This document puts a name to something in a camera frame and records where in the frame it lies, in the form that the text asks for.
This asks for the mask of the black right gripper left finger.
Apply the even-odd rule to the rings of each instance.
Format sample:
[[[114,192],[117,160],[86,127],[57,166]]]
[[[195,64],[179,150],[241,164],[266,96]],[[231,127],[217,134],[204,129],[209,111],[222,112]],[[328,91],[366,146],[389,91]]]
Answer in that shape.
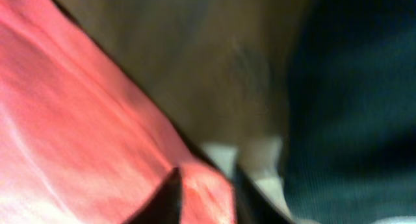
[[[142,208],[122,224],[179,224],[182,207],[182,177],[173,169]]]

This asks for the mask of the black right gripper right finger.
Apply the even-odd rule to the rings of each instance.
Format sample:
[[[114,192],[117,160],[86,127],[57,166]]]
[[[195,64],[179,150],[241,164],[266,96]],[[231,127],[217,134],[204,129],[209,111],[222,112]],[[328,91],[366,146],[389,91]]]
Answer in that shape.
[[[233,174],[238,224],[293,224],[262,196],[254,182],[236,167]]]

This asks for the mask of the orange t-shirt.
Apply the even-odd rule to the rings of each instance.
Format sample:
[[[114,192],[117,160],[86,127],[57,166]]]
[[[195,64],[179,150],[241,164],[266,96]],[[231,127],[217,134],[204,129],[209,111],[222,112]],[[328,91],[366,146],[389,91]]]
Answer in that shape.
[[[51,0],[1,0],[1,222],[123,223],[173,172],[158,218],[236,222],[230,183]]]

